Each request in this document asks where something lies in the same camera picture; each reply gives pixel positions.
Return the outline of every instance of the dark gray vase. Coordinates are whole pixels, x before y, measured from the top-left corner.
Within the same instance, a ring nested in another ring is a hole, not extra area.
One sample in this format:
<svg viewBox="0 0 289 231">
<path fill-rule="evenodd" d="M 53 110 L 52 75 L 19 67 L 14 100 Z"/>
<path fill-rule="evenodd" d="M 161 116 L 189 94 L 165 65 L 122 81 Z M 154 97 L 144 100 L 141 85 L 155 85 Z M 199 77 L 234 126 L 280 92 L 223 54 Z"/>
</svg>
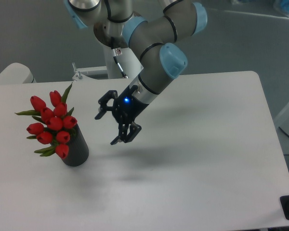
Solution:
<svg viewBox="0 0 289 231">
<path fill-rule="evenodd" d="M 62 161 L 69 166 L 76 167 L 83 164 L 89 156 L 88 145 L 79 129 L 78 125 L 75 125 L 76 136 L 72 136 L 70 141 L 66 143 L 69 147 L 68 155 Z"/>
</svg>

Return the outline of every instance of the gray floor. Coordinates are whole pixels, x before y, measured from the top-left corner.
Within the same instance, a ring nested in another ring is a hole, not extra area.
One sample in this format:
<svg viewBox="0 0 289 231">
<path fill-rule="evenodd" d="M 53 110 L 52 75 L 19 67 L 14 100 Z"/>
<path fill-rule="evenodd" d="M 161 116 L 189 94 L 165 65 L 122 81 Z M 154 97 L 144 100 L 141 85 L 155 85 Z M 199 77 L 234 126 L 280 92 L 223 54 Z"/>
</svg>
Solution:
<svg viewBox="0 0 289 231">
<path fill-rule="evenodd" d="M 289 19 L 273 9 L 272 0 L 200 2 L 207 8 L 207 28 L 177 43 L 189 60 L 184 74 L 255 71 L 275 117 L 289 101 Z M 135 0 L 134 8 L 149 21 L 162 16 L 157 0 Z M 105 65 L 101 56 L 92 29 L 76 29 L 62 0 L 0 0 L 0 72 L 18 62 L 37 82 L 67 81 L 72 62 Z M 279 138 L 289 153 L 289 140 Z"/>
</svg>

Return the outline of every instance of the tabletop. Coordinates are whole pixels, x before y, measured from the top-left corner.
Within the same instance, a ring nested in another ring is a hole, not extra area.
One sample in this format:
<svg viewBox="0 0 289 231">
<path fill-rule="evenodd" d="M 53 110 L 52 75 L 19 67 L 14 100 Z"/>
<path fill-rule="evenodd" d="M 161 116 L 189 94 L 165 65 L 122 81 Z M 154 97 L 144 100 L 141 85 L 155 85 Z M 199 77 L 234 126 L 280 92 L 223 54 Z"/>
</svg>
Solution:
<svg viewBox="0 0 289 231">
<path fill-rule="evenodd" d="M 74 82 L 68 109 L 89 146 L 66 166 L 27 140 L 37 95 L 70 82 L 0 86 L 0 230 L 226 231 L 288 226 L 279 198 L 289 174 L 254 72 L 180 76 L 137 118 L 131 143 L 110 145 L 110 113 L 97 100 L 129 79 Z"/>
</svg>

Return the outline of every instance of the green leaf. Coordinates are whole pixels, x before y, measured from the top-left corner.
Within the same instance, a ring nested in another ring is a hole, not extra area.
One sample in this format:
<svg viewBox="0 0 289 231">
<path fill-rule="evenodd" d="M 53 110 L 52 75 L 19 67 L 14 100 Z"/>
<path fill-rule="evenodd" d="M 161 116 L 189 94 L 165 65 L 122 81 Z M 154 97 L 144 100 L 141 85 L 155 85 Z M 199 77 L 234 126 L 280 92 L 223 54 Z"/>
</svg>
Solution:
<svg viewBox="0 0 289 231">
<path fill-rule="evenodd" d="M 70 91 L 71 88 L 72 88 L 72 85 L 73 85 L 73 83 L 71 83 L 71 85 L 69 85 L 69 87 L 68 87 L 68 88 L 65 90 L 65 92 L 63 93 L 63 96 L 62 96 L 62 98 L 61 98 L 61 102 L 66 103 L 67 96 L 68 96 L 68 94 L 69 94 L 69 91 Z"/>
<path fill-rule="evenodd" d="M 46 153 L 47 151 L 55 150 L 55 149 L 56 149 L 56 147 L 54 147 L 54 146 L 49 146 L 49 147 L 47 147 L 47 148 L 42 148 L 42 149 L 35 150 L 34 153 L 42 153 L 42 154 L 44 154 L 44 153 Z"/>
<path fill-rule="evenodd" d="M 23 112 L 17 112 L 15 113 L 18 116 L 40 116 L 40 112 L 34 111 L 34 110 L 28 110 L 28 111 L 23 111 Z"/>
<path fill-rule="evenodd" d="M 45 124 L 45 122 L 40 117 L 37 117 L 37 116 L 33 115 L 32 118 L 34 118 L 36 121 L 39 121 L 42 124 Z"/>
<path fill-rule="evenodd" d="M 73 134 L 74 136 L 76 136 L 76 129 L 75 129 L 75 128 L 72 128 L 71 131 L 72 131 L 72 134 Z"/>
<path fill-rule="evenodd" d="M 53 140 L 53 144 L 54 144 L 55 146 L 57 146 L 57 145 L 59 144 L 59 142 L 58 142 L 57 140 Z"/>
<path fill-rule="evenodd" d="M 74 107 L 71 110 L 68 111 L 67 115 L 68 116 L 72 115 L 73 111 L 74 111 Z"/>
<path fill-rule="evenodd" d="M 52 149 L 52 150 L 49 150 L 49 151 L 41 154 L 40 156 L 51 156 L 51 155 L 54 154 L 54 153 L 55 153 L 55 151 L 54 151 L 54 149 Z"/>
<path fill-rule="evenodd" d="M 29 140 L 34 140 L 34 139 L 36 139 L 37 138 L 37 136 L 36 135 L 33 135 L 33 136 L 28 136 L 27 137 L 27 139 L 29 139 Z"/>
</svg>

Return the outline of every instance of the gray robot arm segment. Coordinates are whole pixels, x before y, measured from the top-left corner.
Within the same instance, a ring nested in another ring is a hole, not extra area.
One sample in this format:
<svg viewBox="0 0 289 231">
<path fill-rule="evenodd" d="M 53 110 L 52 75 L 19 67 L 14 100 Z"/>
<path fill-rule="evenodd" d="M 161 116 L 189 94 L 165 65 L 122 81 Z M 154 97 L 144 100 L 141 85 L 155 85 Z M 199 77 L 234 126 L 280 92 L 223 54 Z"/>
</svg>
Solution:
<svg viewBox="0 0 289 231">
<path fill-rule="evenodd" d="M 106 19 L 125 22 L 132 17 L 131 0 L 66 0 L 79 19 L 92 26 Z"/>
<path fill-rule="evenodd" d="M 199 23 L 207 23 L 206 14 L 199 18 L 198 13 L 205 12 L 199 3 L 192 3 L 191 0 L 177 0 L 168 1 L 168 5 L 162 6 L 165 6 L 164 17 L 151 23 L 145 21 L 144 18 L 135 17 L 123 28 L 123 37 L 144 67 L 138 76 L 139 81 L 146 86 L 147 90 L 155 94 L 160 94 L 187 65 L 187 60 L 185 61 L 184 56 L 180 54 L 179 56 L 183 59 L 181 63 L 177 59 L 178 65 L 175 67 L 177 72 L 169 75 L 170 70 L 166 70 L 160 60 L 160 51 L 164 44 L 191 36 L 195 34 Z M 174 46 L 167 45 L 167 47 L 170 48 L 171 55 L 176 56 L 180 53 Z"/>
</svg>

